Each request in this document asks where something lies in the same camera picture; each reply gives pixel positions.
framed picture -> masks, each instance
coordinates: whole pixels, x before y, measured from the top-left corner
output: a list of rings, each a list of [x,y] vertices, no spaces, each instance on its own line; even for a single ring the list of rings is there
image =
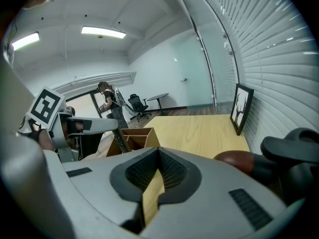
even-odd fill
[[[237,135],[240,135],[245,125],[251,102],[253,100],[254,90],[251,90],[240,84],[236,84],[233,109],[231,110],[230,120],[234,125]]]

long hair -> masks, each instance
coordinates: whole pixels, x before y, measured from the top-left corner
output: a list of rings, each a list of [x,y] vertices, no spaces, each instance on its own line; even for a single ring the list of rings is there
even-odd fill
[[[107,87],[107,89],[109,89],[110,91],[112,91],[113,93],[115,92],[115,90],[112,88],[112,86],[110,84],[108,84],[107,82],[104,82],[105,86]]]

black office chair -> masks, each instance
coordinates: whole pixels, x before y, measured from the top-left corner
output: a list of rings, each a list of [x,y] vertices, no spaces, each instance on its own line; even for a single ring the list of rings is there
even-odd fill
[[[147,117],[149,119],[149,117],[147,115],[152,115],[151,113],[146,113],[145,110],[149,107],[147,105],[143,105],[141,100],[140,100],[140,97],[137,96],[136,94],[131,94],[130,95],[130,99],[129,99],[129,102],[131,103],[132,107],[133,107],[133,110],[138,113],[138,116],[137,116],[137,120],[138,122],[140,122],[140,119],[142,117]]]

black rubber grip pad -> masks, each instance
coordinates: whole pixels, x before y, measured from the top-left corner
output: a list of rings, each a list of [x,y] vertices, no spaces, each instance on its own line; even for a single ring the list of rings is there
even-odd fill
[[[66,172],[66,174],[69,177],[74,177],[74,176],[78,176],[78,175],[89,173],[89,172],[92,172],[92,170],[90,168],[88,168],[88,167],[84,167],[84,168],[81,168],[81,169],[68,171],[68,172]]]
[[[232,190],[229,191],[229,194],[255,230],[262,228],[272,220],[270,215],[244,189]]]

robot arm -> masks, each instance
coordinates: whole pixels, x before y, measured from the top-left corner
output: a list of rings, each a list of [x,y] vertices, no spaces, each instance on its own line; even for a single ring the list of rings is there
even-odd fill
[[[25,116],[27,123],[24,123],[26,126],[23,130],[28,126],[29,130],[32,130],[32,123],[35,121],[47,130],[61,162],[78,161],[95,153],[102,134],[107,131],[113,132],[123,153],[131,151],[118,130],[117,120],[75,117],[72,110],[67,108],[65,97],[47,87],[44,87],[33,101]],[[82,124],[83,130],[77,130],[77,122]],[[62,124],[67,126],[67,135]]]

